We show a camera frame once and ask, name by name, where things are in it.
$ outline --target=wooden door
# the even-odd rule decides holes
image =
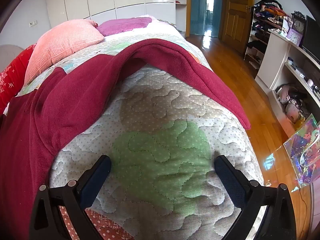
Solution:
[[[248,42],[253,4],[254,0],[226,0],[222,41],[240,53]]]
[[[187,0],[186,37],[190,36],[191,0]]]

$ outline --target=electrical outlet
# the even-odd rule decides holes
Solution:
[[[29,27],[35,26],[36,24],[38,24],[38,21],[37,21],[37,20],[29,23]]]

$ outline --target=purple clock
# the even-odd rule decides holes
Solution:
[[[302,40],[302,34],[298,33],[296,30],[294,29],[290,29],[289,33],[287,35],[287,38],[292,41],[294,44],[296,44],[297,46],[300,45],[300,42]]]

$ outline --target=red fleece blanket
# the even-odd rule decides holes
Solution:
[[[66,75],[56,68],[38,90],[10,102],[0,118],[0,227],[5,239],[28,239],[36,192],[58,152],[101,115],[119,80],[146,63],[176,76],[249,121],[233,92],[182,47],[150,39],[116,56],[97,55]]]

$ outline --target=magenta pillow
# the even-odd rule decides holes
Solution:
[[[43,34],[30,58],[24,85],[65,57],[102,41],[104,38],[97,26],[91,20],[70,20]]]
[[[150,17],[137,17],[129,19],[109,20],[97,27],[103,36],[132,31],[137,28],[145,28],[152,22]]]

